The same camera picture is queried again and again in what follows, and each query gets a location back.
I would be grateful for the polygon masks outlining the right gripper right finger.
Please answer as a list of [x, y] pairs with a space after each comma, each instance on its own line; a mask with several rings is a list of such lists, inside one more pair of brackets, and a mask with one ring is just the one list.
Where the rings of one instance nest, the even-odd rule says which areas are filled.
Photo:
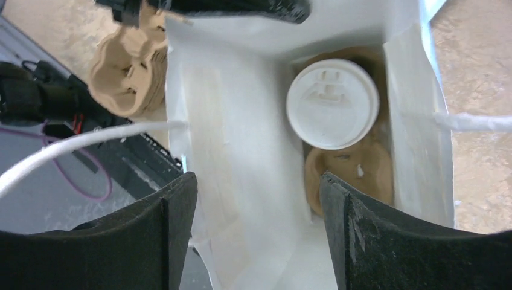
[[325, 173], [319, 188], [339, 289], [510, 289], [511, 232], [413, 217]]

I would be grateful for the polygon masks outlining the light blue paper bag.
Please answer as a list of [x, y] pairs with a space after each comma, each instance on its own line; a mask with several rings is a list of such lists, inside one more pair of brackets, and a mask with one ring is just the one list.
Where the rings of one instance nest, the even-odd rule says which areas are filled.
[[[214, 289], [339, 289], [324, 215], [306, 200], [304, 165], [313, 146], [286, 113], [294, 78], [319, 54], [367, 47], [385, 61], [394, 204], [455, 228], [453, 126], [431, 44], [443, 1], [312, 1], [292, 25], [256, 17], [164, 15], [165, 99], [146, 120], [182, 120], [158, 140], [199, 182], [192, 243]], [[91, 64], [120, 25], [84, 1], [8, 1], [7, 13], [45, 32], [68, 65]]]

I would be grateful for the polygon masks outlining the single brown pulp cup carrier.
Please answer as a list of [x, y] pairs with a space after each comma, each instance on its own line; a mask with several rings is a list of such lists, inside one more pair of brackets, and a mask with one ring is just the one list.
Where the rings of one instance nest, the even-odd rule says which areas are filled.
[[339, 150], [313, 147], [304, 165], [306, 200], [319, 216], [323, 216], [319, 200], [321, 175], [329, 171], [361, 192], [392, 206], [394, 184], [392, 158], [389, 152], [389, 102], [385, 61], [381, 53], [367, 47], [348, 47], [319, 54], [305, 62], [311, 65], [325, 59], [347, 59], [361, 66], [376, 84], [380, 108], [376, 122], [362, 140]]

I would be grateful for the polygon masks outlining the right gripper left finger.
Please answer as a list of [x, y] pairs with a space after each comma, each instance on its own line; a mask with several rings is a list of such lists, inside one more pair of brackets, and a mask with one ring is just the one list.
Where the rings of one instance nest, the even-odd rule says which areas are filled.
[[69, 231], [1, 233], [2, 289], [178, 289], [197, 202], [187, 172]]

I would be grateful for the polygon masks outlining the white plastic cup lid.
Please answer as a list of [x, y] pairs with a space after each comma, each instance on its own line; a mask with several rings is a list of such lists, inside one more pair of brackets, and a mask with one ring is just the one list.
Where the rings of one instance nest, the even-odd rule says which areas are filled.
[[346, 59], [326, 59], [304, 68], [286, 97], [293, 131], [307, 144], [339, 150], [362, 140], [375, 123], [380, 96], [370, 75]]

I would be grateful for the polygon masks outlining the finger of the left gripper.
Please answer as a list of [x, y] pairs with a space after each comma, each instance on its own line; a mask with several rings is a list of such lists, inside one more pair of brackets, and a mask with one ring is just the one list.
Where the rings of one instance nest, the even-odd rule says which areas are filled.
[[97, 0], [110, 8], [114, 21], [138, 26], [144, 5], [189, 17], [261, 16], [301, 24], [310, 16], [309, 1], [300, 0]]

